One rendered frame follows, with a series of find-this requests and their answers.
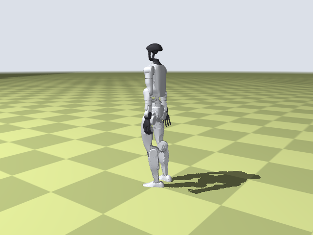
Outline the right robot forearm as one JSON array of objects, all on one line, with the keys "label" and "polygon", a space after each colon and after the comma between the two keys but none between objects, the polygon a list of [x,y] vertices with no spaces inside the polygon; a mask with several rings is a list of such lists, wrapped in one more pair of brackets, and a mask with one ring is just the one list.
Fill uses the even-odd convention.
[{"label": "right robot forearm", "polygon": [[167,97],[167,92],[165,92],[165,96],[164,97],[160,98],[161,105],[163,105],[163,107],[164,107],[164,111],[167,111],[167,103],[166,103],[167,98],[166,97]]}]

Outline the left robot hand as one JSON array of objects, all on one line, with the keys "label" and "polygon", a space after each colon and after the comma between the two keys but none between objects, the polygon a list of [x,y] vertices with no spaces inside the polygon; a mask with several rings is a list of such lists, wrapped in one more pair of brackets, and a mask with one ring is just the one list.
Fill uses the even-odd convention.
[{"label": "left robot hand", "polygon": [[150,119],[151,119],[151,116],[152,116],[152,113],[149,112],[148,113],[148,117],[145,117],[145,120],[144,120],[144,123],[143,123],[143,129],[144,129],[144,132],[148,135],[150,134],[153,134],[153,132],[151,132],[151,129],[150,129]]}]

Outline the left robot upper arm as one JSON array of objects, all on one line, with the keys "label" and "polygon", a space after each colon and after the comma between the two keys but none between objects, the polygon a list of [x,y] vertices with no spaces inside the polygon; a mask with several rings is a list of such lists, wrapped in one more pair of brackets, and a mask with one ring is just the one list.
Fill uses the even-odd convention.
[{"label": "left robot upper arm", "polygon": [[146,89],[149,90],[150,96],[153,95],[153,74],[155,73],[154,66],[144,68]]}]

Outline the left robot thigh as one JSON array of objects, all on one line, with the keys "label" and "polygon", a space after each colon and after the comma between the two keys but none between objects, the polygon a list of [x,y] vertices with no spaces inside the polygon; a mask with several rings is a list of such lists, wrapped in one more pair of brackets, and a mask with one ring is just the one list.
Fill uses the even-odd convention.
[{"label": "left robot thigh", "polygon": [[[142,140],[143,140],[143,144],[145,146],[145,149],[147,150],[147,152],[149,154],[150,150],[154,148],[154,149],[156,149],[158,151],[158,155],[159,155],[159,148],[157,146],[153,146],[152,145],[153,134],[148,135],[148,134],[146,134],[144,132],[144,129],[143,129],[144,120],[145,120],[145,118],[143,116],[142,123],[141,123],[141,135],[142,135]],[[151,132],[154,132],[152,125],[155,125],[156,120],[157,120],[156,114],[155,114],[155,112],[152,112],[152,116],[151,116],[151,119],[150,119],[150,129],[151,129]]]}]

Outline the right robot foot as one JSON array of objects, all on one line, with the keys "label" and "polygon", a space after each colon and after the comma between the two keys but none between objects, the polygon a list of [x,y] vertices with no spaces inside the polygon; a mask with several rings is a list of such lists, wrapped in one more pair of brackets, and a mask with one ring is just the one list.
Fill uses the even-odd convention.
[{"label": "right robot foot", "polygon": [[[163,175],[163,174],[162,174],[162,175]],[[166,182],[171,182],[171,181],[172,181],[172,178],[171,178],[170,175],[167,175],[167,174],[166,174],[166,177],[165,177],[165,176],[162,176],[162,175],[159,176],[159,179],[160,179],[160,180],[164,180],[164,181],[166,181]]]}]

